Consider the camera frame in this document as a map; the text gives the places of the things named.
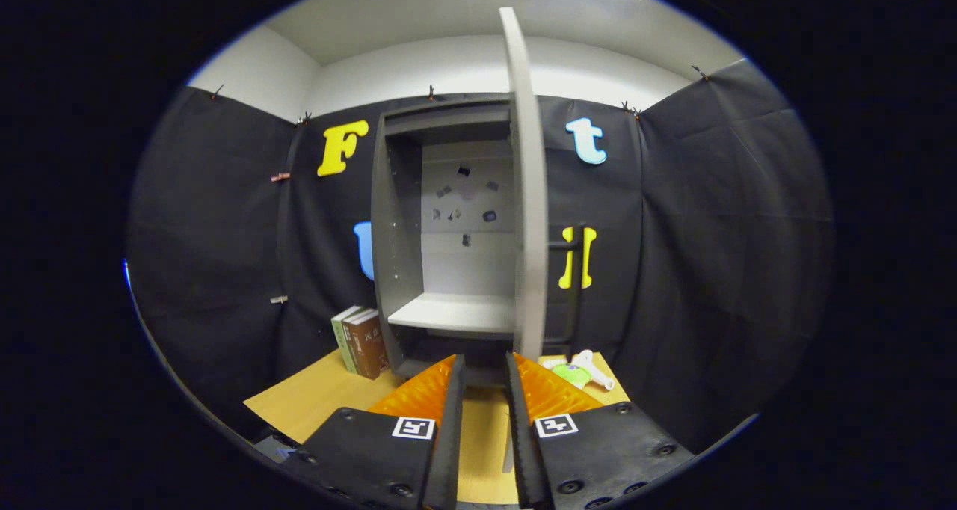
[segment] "white wall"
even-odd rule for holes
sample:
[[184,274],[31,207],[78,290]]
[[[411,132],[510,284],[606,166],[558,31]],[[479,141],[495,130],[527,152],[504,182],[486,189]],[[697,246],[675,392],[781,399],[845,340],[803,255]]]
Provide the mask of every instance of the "white wall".
[[[526,37],[537,95],[648,108],[690,83],[661,67],[564,40]],[[444,37],[398,44],[322,67],[305,111],[327,114],[400,97],[507,92],[502,36]]]
[[295,122],[302,115],[320,67],[273,30],[259,26],[235,40],[192,77],[188,85]]

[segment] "black curtain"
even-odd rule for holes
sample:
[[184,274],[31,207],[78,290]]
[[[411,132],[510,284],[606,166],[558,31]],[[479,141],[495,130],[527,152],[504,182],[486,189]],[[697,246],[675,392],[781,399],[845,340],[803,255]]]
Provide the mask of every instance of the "black curtain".
[[186,87],[143,154],[130,201],[131,288],[172,370],[216,416],[252,436],[242,401],[274,383],[283,306],[280,187],[295,128]]
[[[441,95],[435,101],[503,98],[505,94]],[[410,97],[348,108],[310,119],[292,151],[292,176],[284,190],[288,206],[280,211],[280,252],[289,309],[283,320],[277,358],[280,378],[288,377],[336,348],[329,319],[353,304],[375,306],[375,285],[363,274],[355,224],[369,220],[372,154],[383,112],[426,104]],[[559,97],[539,97],[543,116],[548,176],[550,238],[585,221],[597,237],[591,245],[588,273],[592,284],[582,295],[581,346],[608,357],[618,350],[637,278],[640,240],[640,164],[635,153],[635,118],[621,108]],[[604,165],[587,165],[575,152],[568,121],[588,117],[603,130],[597,146],[608,153]],[[320,177],[322,134],[365,120],[368,134],[356,139],[345,170]],[[547,336],[560,337],[568,314],[568,290],[560,289],[565,253],[550,254]]]
[[816,147],[749,61],[639,121],[644,217],[615,374],[693,452],[796,370],[827,296],[834,216]]
[[[441,95],[434,101],[500,98]],[[353,228],[369,220],[385,111],[296,127],[187,88],[157,128],[132,201],[129,268],[171,367],[227,425],[261,422],[242,401],[336,348],[329,319],[375,305]],[[596,231],[577,343],[605,354],[640,407],[695,452],[755,412],[793,373],[826,295],[831,217],[816,149],[747,61],[635,115],[539,97],[550,238]],[[601,165],[565,124],[602,129]],[[324,131],[365,120],[345,170],[318,176]],[[290,172],[285,182],[274,173]],[[565,254],[550,254],[547,337],[564,333]],[[287,295],[284,305],[270,298]]]

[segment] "cabinet door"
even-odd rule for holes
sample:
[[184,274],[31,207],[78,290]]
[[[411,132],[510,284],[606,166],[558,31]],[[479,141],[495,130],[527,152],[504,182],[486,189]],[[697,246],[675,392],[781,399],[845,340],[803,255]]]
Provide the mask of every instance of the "cabinet door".
[[548,204],[544,142],[532,93],[529,51],[511,7],[499,9],[511,92],[511,144],[515,158],[517,242],[514,350],[531,360],[541,354],[548,274]]

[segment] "screw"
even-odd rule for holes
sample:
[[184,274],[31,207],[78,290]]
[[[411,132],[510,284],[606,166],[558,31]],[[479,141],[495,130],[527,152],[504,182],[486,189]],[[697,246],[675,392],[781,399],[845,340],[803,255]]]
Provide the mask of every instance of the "screw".
[[350,497],[348,493],[344,492],[341,489],[338,489],[338,488],[325,488],[325,489],[328,489],[329,491],[331,491],[332,493],[335,493],[339,497],[344,497],[344,499],[352,499],[352,497]]
[[582,489],[583,485],[584,484],[582,484],[580,480],[568,480],[568,482],[563,482],[560,486],[558,486],[558,493],[563,495],[575,493],[576,491]]
[[592,500],[591,503],[585,504],[585,509],[594,508],[595,506],[601,506],[605,503],[610,503],[612,501],[611,497],[601,497],[601,499]]
[[628,486],[627,488],[625,488],[625,495],[628,495],[629,493],[632,493],[634,490],[639,489],[639,488],[643,488],[643,487],[645,487],[645,486],[647,486],[647,485],[648,485],[648,482],[639,482],[639,483],[636,483],[636,484],[632,484],[632,485]]
[[400,497],[409,497],[413,493],[413,489],[406,484],[393,484],[389,491]]
[[296,452],[296,455],[300,456],[300,459],[304,462],[307,462],[308,465],[316,465],[318,463],[318,460],[315,459],[313,456],[309,455],[308,452],[298,451]]

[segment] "white toy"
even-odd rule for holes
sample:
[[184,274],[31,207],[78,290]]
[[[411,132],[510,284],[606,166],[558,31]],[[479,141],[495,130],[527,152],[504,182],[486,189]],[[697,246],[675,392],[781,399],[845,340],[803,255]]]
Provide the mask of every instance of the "white toy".
[[591,349],[586,349],[575,354],[570,363],[565,359],[554,359],[543,360],[541,365],[578,388],[585,388],[589,381],[601,384],[602,387],[605,387],[605,390],[615,388],[615,380],[601,373],[592,363],[592,359],[594,359],[594,354],[591,353]]

